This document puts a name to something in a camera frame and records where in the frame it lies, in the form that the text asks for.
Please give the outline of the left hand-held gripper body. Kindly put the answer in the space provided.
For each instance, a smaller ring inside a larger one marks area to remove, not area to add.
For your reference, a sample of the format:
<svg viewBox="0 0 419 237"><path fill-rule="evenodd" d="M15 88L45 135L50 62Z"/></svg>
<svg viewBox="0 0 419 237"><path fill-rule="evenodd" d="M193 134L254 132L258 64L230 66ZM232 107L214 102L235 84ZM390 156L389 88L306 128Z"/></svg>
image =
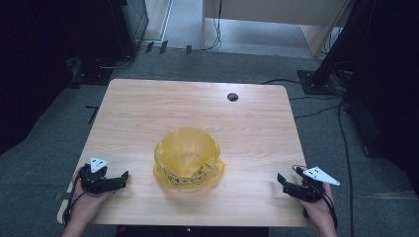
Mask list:
<svg viewBox="0 0 419 237"><path fill-rule="evenodd" d="M108 161L100 158L91 157L90 162L86 163L79 170L79 177L81 179L82 189L93 195L97 195L104 192L102 188L105 182Z"/></svg>

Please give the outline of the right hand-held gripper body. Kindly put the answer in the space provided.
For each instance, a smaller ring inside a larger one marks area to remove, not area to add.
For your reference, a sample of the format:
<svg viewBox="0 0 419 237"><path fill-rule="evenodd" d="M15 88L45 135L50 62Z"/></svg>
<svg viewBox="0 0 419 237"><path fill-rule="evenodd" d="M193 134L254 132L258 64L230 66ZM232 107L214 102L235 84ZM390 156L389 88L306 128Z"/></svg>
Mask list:
<svg viewBox="0 0 419 237"><path fill-rule="evenodd" d="M316 202L323 198L323 194L325 193L325 184L334 186L340 185L339 181L320 169L318 166L313 168L296 166L293 169L302 177L301 185L297 187L296 192L293 195L295 198L299 198L307 202Z"/></svg>

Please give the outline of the black cabinet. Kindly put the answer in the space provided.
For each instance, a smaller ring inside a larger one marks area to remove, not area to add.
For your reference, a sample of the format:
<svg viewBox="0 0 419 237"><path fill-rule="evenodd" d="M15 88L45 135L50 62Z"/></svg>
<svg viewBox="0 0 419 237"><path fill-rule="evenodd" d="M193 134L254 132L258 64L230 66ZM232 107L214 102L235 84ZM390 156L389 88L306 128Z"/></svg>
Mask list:
<svg viewBox="0 0 419 237"><path fill-rule="evenodd" d="M145 0L109 0L116 28L119 57L135 57L149 19Z"/></svg>

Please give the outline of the black metal stand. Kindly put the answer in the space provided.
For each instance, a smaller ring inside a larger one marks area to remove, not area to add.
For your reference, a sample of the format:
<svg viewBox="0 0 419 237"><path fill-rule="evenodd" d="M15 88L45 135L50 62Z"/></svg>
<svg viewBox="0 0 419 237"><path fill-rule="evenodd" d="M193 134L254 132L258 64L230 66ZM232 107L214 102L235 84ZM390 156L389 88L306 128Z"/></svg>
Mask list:
<svg viewBox="0 0 419 237"><path fill-rule="evenodd" d="M354 69L362 59L379 0L355 0L347 23L316 71L299 70L299 83L306 95L336 95L330 76L335 70Z"/></svg>

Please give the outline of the black stand base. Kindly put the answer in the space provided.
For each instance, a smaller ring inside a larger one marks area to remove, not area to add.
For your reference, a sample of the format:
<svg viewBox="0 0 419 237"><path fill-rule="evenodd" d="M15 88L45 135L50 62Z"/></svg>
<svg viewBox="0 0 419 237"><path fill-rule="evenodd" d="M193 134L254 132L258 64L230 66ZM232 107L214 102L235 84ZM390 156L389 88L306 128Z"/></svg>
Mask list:
<svg viewBox="0 0 419 237"><path fill-rule="evenodd" d="M68 59L66 64L73 73L73 78L68 88L73 89L79 88L81 85L107 86L113 73L113 70L108 68L99 68L94 72L86 72L82 61L77 57Z"/></svg>

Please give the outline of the dark curtain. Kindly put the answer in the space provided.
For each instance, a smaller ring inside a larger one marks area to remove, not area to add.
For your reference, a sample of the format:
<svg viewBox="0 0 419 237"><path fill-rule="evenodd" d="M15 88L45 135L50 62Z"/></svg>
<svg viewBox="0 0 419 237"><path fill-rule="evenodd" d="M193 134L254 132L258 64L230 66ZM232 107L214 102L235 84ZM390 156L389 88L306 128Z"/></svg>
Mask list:
<svg viewBox="0 0 419 237"><path fill-rule="evenodd" d="M419 0L373 0L346 99L366 153L403 170L419 197Z"/></svg>
<svg viewBox="0 0 419 237"><path fill-rule="evenodd" d="M81 35L106 0L0 0L0 155L26 139L87 61Z"/></svg>

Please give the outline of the person's left hand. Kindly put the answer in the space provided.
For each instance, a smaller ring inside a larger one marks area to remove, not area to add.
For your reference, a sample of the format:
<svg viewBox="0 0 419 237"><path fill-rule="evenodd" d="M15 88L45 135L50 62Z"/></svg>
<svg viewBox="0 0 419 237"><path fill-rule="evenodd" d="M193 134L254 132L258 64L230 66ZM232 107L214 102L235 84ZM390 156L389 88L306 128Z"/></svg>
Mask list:
<svg viewBox="0 0 419 237"><path fill-rule="evenodd" d="M87 227L112 193L102 193L96 196L84 194L81 183L76 177L73 177L73 180L76 181L74 195L78 197L78 201L74 203L70 210L70 218L67 225Z"/></svg>

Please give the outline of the beige wooden desk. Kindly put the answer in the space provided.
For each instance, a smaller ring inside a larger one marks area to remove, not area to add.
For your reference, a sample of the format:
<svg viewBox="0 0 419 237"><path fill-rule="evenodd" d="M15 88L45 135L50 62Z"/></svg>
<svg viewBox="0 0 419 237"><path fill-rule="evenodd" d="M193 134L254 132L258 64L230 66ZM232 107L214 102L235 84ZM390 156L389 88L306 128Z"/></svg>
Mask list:
<svg viewBox="0 0 419 237"><path fill-rule="evenodd" d="M351 0L202 0L202 44L206 19L227 19L300 25L312 56L317 56L327 37L345 23Z"/></svg>

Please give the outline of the person's right hand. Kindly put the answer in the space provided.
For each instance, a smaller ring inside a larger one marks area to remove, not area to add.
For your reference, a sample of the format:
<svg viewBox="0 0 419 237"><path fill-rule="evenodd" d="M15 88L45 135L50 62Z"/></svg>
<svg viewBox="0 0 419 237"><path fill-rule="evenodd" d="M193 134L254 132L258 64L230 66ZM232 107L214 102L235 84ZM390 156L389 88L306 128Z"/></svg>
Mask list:
<svg viewBox="0 0 419 237"><path fill-rule="evenodd" d="M299 200L298 202L305 208L314 231L317 229L325 230L332 228L336 230L329 206L323 199L317 202L306 202L303 200Z"/></svg>

